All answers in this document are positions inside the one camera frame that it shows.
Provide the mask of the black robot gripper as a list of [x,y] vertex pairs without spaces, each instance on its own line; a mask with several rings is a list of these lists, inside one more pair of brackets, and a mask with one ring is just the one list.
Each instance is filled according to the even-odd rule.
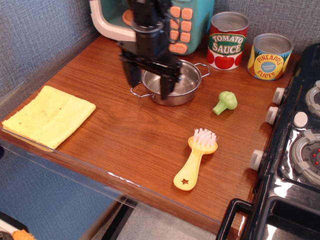
[[129,85],[141,80],[141,70],[160,76],[161,100],[166,100],[180,81],[182,62],[169,50],[169,29],[165,21],[153,26],[132,24],[136,41],[119,41],[120,58]]

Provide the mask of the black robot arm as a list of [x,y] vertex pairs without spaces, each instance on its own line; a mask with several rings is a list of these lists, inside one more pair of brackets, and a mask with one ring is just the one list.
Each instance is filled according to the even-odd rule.
[[119,41],[121,61],[127,81],[135,87],[141,70],[160,76],[160,95],[166,100],[180,81],[182,62],[174,56],[169,45],[172,6],[170,0],[130,0],[133,11],[132,29],[135,41]]

